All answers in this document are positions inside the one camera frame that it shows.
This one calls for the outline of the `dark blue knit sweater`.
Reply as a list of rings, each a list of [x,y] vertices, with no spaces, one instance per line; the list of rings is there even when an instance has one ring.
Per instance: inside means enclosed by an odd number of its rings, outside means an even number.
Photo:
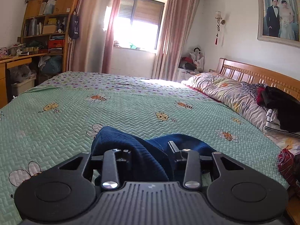
[[[145,140],[112,127],[103,127],[93,140],[91,154],[99,156],[111,149],[129,150],[132,171],[127,176],[128,181],[182,183],[184,171],[173,169],[171,156],[168,154],[169,141],[173,141],[180,150],[188,148],[202,156],[211,157],[216,151],[197,138],[179,133]]]

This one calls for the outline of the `dark clothes pile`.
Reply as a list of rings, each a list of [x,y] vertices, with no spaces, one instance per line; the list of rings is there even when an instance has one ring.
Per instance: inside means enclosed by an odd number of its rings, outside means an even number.
[[[257,89],[257,104],[266,109],[277,110],[282,130],[299,132],[299,100],[276,88],[267,86]]]

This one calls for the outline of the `green bee quilted bedspread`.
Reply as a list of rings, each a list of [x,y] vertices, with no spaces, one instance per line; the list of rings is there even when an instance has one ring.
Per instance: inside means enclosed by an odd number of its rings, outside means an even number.
[[[66,72],[1,109],[1,224],[20,222],[13,171],[30,161],[45,170],[89,151],[104,126],[143,139],[190,135],[288,187],[279,147],[228,106],[181,83]]]

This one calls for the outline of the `floral folded duvet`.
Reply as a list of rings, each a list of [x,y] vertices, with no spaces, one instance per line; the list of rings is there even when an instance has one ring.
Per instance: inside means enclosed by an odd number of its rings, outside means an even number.
[[[299,138],[264,129],[267,112],[257,105],[254,97],[243,89],[240,82],[217,73],[200,73],[182,83],[222,102],[257,127],[281,149],[287,148],[292,154],[299,154]]]

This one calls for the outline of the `wooden headboard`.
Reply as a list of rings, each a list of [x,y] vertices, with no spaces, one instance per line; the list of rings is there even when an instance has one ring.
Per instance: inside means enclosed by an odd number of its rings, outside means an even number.
[[[247,83],[265,83],[276,87],[299,101],[300,82],[289,76],[242,62],[220,58],[216,73],[236,81]]]

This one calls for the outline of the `cluttered bedside table pile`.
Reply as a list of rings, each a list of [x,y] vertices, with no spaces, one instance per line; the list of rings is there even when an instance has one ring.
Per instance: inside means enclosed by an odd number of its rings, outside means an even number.
[[[176,82],[188,80],[190,77],[202,73],[204,70],[204,53],[195,47],[189,56],[182,57],[176,73]]]

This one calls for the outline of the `wooden corner desk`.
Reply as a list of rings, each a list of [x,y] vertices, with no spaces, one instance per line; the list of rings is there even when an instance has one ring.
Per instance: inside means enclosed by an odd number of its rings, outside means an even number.
[[[13,99],[12,84],[25,80],[30,75],[30,69],[23,65],[29,65],[33,59],[39,59],[45,56],[45,53],[9,56],[1,59],[1,108],[6,106]]]

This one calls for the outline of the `dark hanging tote bag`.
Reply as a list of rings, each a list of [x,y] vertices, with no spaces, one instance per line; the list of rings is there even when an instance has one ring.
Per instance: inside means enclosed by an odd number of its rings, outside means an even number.
[[[79,17],[75,11],[71,15],[69,37],[73,40],[79,38]]]

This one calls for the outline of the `wooden bookshelf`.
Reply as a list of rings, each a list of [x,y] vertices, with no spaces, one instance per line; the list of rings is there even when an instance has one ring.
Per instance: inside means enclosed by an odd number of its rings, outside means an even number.
[[[20,43],[29,54],[60,56],[62,71],[67,70],[71,18],[79,0],[29,0]]]

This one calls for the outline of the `framed wedding photo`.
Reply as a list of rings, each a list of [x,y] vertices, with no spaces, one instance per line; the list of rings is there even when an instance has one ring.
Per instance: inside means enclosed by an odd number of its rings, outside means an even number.
[[[258,0],[260,41],[299,47],[299,0]]]

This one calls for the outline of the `window with shutters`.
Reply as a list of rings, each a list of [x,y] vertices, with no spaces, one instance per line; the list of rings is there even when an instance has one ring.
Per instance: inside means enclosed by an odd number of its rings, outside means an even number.
[[[155,51],[167,0],[121,0],[114,47]]]

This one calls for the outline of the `right pink curtain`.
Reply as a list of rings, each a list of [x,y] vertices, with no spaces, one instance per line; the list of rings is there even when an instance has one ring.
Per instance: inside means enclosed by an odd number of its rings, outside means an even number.
[[[167,0],[152,77],[174,81],[200,0]]]

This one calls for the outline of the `pink curtain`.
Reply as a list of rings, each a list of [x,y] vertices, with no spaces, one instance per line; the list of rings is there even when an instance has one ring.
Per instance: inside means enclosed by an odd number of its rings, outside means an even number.
[[[109,73],[113,25],[121,0],[79,0],[79,38],[72,43],[68,71]]]
[[[200,0],[167,0],[152,77],[174,81]]]

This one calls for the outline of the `left pink curtain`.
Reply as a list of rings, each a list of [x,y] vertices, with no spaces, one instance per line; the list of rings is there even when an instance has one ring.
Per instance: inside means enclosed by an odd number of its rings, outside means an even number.
[[[121,0],[79,0],[79,38],[72,43],[68,71],[109,73],[113,25]]]

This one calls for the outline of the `wall sconce lamp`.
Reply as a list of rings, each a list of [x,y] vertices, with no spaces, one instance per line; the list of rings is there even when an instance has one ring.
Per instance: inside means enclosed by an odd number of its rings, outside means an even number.
[[[226,21],[222,18],[221,11],[216,11],[215,19],[217,20],[217,31],[220,32],[220,26],[223,26],[226,23]]]

